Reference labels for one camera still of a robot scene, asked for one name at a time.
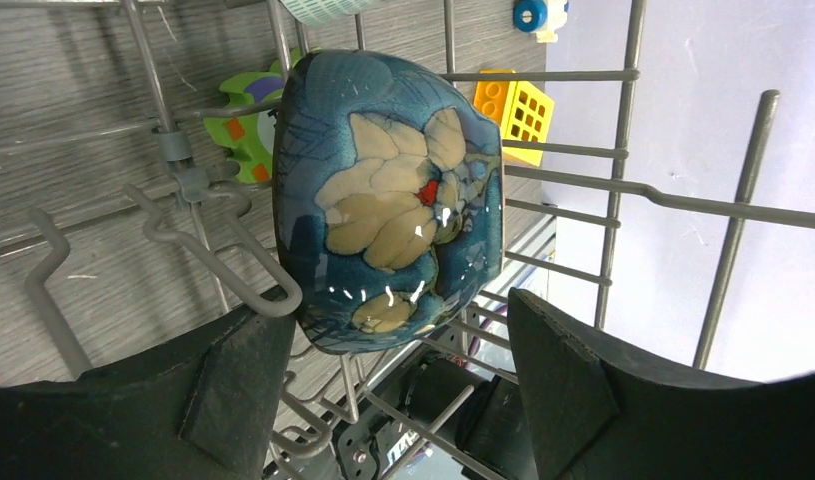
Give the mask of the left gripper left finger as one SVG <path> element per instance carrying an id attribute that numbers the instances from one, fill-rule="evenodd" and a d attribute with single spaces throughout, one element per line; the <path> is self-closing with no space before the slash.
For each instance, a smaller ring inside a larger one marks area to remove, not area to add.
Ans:
<path id="1" fill-rule="evenodd" d="M 295 323 L 239 308 L 69 382 L 0 387 L 0 479 L 257 479 Z"/>

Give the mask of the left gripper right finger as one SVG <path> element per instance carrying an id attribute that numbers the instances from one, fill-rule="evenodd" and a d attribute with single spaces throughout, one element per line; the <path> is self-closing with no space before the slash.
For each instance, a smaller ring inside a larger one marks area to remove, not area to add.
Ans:
<path id="1" fill-rule="evenodd" d="M 507 326 L 542 479 L 815 479 L 815 373 L 699 370 L 524 289 Z"/>

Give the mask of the grey wire dish rack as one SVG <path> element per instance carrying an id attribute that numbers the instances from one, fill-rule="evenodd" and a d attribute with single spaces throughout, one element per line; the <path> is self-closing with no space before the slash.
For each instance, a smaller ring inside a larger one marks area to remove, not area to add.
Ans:
<path id="1" fill-rule="evenodd" d="M 815 373 L 708 366 L 730 200 L 625 175 L 622 59 L 495 1 L 0 1 L 0 479 L 815 479 Z"/>

